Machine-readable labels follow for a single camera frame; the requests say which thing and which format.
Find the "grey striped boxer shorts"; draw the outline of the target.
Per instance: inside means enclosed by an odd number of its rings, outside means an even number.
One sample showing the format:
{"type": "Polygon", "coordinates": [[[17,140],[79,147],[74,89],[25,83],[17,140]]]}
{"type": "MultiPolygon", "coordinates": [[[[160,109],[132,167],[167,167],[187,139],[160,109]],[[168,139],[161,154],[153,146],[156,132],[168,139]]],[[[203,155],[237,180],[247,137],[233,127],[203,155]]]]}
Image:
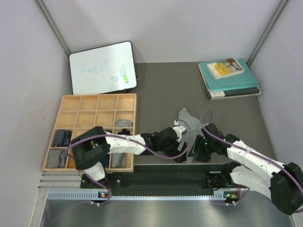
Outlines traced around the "grey striped boxer shorts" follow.
{"type": "Polygon", "coordinates": [[[191,163],[194,159],[195,152],[193,146],[197,135],[204,136],[201,129],[200,121],[189,114],[186,108],[182,108],[178,114],[179,125],[186,129],[186,132],[182,135],[180,144],[177,148],[178,151],[182,152],[184,145],[188,148],[186,153],[186,162],[191,163]]]}

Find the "light grey underwear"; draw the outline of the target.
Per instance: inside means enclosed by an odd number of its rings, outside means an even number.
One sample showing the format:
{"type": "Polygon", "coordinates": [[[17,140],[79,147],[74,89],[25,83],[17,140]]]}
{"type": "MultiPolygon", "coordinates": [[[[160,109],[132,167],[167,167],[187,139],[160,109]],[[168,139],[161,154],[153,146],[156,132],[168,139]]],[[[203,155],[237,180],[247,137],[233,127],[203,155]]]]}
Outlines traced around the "light grey underwear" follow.
{"type": "Polygon", "coordinates": [[[133,122],[128,119],[118,119],[115,123],[115,128],[132,128],[133,122]]]}

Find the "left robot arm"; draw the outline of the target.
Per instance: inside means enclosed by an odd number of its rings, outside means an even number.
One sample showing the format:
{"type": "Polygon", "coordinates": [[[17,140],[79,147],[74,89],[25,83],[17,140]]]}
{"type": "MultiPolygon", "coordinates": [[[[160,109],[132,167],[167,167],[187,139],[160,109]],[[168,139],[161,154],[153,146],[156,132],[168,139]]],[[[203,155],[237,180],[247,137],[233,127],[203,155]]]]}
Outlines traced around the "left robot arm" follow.
{"type": "Polygon", "coordinates": [[[84,171],[91,182],[100,188],[107,183],[106,171],[100,162],[106,155],[156,155],[160,151],[166,152],[167,158],[181,157],[176,152],[186,132],[185,127],[174,126],[155,133],[118,135],[96,126],[74,138],[68,148],[72,151],[70,158],[74,160],[76,170],[84,171]]]}

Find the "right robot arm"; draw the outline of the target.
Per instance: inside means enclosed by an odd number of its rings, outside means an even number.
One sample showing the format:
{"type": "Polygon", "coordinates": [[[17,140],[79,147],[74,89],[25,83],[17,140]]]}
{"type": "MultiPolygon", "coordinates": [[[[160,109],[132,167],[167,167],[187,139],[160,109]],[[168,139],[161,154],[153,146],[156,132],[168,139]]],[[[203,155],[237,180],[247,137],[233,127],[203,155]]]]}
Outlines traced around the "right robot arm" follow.
{"type": "Polygon", "coordinates": [[[297,164],[270,159],[238,137],[224,136],[213,123],[203,125],[201,131],[202,147],[198,154],[203,161],[213,153],[231,159],[218,174],[207,174],[211,187],[245,186],[265,196],[286,215],[303,211],[303,172],[297,164]]]}

